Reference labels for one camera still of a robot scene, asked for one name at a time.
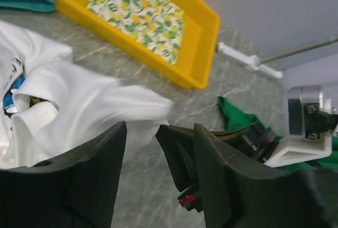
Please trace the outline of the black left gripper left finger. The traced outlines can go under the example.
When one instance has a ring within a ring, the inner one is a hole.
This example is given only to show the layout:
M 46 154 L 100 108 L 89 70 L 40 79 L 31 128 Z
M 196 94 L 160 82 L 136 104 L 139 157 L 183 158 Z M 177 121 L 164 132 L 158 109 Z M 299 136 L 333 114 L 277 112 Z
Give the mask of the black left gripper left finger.
M 1 170 L 1 227 L 110 227 L 126 136 L 118 122 L 54 158 Z

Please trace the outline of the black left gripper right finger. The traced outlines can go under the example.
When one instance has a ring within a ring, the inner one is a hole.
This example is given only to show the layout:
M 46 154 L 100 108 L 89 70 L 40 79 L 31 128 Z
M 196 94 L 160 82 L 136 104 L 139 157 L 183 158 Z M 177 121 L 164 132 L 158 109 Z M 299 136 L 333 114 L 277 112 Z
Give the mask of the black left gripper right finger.
M 337 227 L 337 170 L 265 166 L 194 126 L 206 227 Z

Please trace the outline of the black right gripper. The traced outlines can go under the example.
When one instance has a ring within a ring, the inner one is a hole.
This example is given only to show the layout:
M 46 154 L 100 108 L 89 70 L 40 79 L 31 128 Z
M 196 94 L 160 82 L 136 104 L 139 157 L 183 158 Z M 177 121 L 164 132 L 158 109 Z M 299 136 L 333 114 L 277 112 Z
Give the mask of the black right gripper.
M 279 140 L 275 132 L 256 121 L 232 131 L 213 131 L 223 143 L 246 156 L 265 163 L 273 154 Z M 193 129 L 161 125 L 155 135 L 180 195 L 179 204 L 187 211 L 203 211 L 198 173 L 194 156 Z

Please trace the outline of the white daisy print t-shirt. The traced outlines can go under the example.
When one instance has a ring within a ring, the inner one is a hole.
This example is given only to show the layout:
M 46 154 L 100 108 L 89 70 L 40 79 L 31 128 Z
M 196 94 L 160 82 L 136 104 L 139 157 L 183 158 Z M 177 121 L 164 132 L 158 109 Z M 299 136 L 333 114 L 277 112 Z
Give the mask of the white daisy print t-shirt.
M 120 121 L 128 161 L 167 124 L 171 100 L 72 59 L 68 45 L 1 22 L 1 169 L 31 167 Z

